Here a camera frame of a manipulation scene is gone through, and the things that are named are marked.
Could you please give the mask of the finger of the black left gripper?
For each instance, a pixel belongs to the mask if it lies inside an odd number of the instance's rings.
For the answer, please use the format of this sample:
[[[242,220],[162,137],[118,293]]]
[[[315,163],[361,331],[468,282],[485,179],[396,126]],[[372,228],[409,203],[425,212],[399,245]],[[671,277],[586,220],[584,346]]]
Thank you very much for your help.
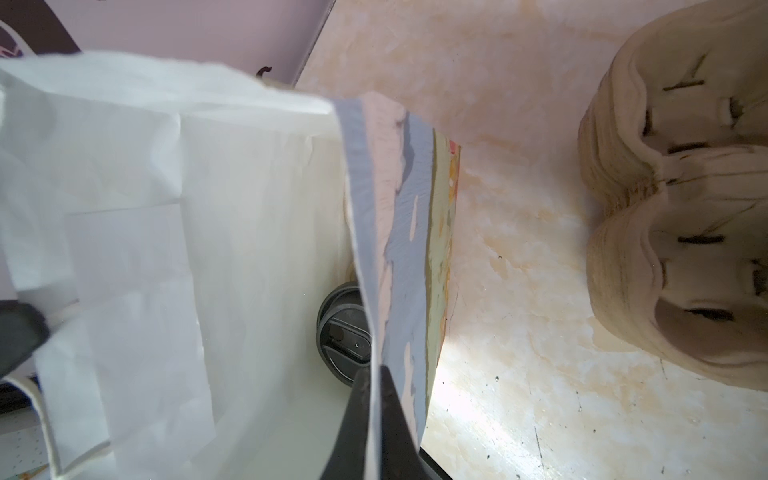
[[[50,337],[43,314],[17,300],[1,302],[1,376],[26,362]]]

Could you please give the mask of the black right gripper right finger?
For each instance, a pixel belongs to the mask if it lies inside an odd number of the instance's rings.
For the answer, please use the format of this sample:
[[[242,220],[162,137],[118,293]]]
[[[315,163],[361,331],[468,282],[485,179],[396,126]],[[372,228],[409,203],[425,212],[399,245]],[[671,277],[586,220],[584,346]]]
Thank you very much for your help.
[[[428,480],[389,369],[381,373],[381,478]]]

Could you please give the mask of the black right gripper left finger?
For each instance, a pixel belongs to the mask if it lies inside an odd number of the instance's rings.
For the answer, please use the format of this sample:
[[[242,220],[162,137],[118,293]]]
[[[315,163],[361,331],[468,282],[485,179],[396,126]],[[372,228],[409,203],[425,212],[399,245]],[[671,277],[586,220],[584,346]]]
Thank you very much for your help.
[[[370,416],[370,377],[370,369],[364,368],[354,378],[341,426],[321,480],[364,478]]]

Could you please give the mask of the black cup lid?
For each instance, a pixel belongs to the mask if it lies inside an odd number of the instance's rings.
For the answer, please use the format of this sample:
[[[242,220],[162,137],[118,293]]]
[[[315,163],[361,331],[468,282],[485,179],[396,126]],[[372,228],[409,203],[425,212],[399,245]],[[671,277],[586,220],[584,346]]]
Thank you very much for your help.
[[[338,286],[323,300],[315,342],[326,367],[347,386],[353,384],[360,370],[370,366],[373,341],[356,281]]]

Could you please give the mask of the white paper takeout bag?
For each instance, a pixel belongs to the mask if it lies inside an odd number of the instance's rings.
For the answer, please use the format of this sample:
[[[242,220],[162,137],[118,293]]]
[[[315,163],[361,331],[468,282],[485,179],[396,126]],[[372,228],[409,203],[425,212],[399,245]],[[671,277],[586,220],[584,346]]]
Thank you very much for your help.
[[[352,385],[317,314],[359,284],[421,455],[461,149],[396,101],[119,52],[1,63],[1,302],[49,339],[3,382],[51,479],[320,479]]]

